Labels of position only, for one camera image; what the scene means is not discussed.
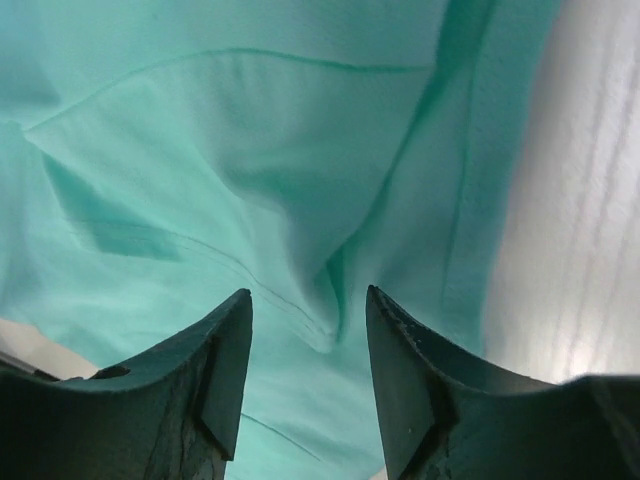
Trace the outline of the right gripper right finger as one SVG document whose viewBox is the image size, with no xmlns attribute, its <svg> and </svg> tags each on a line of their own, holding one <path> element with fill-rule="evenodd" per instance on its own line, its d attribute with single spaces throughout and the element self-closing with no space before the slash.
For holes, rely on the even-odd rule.
<svg viewBox="0 0 640 480">
<path fill-rule="evenodd" d="M 553 385 L 422 325 L 377 287 L 366 326 L 391 479 L 635 479 L 639 380 Z"/>
</svg>

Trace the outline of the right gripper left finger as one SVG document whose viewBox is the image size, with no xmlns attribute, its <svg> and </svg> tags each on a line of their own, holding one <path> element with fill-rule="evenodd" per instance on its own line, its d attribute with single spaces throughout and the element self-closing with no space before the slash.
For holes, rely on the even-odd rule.
<svg viewBox="0 0 640 480">
<path fill-rule="evenodd" d="M 89 378 L 1 358 L 5 479 L 221 479 L 235 454 L 252 298 Z"/>
</svg>

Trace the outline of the teal t shirt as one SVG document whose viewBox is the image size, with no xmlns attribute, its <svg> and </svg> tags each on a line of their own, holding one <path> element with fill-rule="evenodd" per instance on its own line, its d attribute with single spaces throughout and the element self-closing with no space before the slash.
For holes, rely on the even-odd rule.
<svg viewBox="0 0 640 480">
<path fill-rule="evenodd" d="M 384 464 L 376 285 L 473 352 L 557 1 L 5 1 L 1 316 L 97 366 L 240 288 L 232 479 Z"/>
</svg>

